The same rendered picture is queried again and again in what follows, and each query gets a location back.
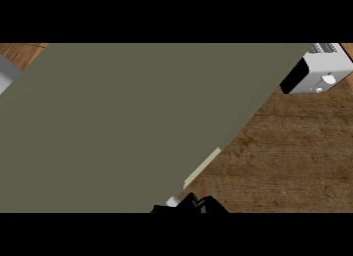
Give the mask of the large flat grey cabinet door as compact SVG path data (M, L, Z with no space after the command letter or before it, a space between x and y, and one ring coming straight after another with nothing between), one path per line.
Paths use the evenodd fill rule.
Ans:
M0 212L147 212L179 194L305 43L52 44L0 95Z

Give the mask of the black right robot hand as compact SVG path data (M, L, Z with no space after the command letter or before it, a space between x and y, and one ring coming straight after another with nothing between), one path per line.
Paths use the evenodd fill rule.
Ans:
M151 210L153 213L213 213L228 214L230 211L215 199L213 196L199 198L194 193L190 193L176 206L156 205Z

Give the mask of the white toaster oven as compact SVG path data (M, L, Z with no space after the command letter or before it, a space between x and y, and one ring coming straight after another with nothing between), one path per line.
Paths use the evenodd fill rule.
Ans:
M280 86L286 94L327 92L353 73L353 60L340 43L315 43Z

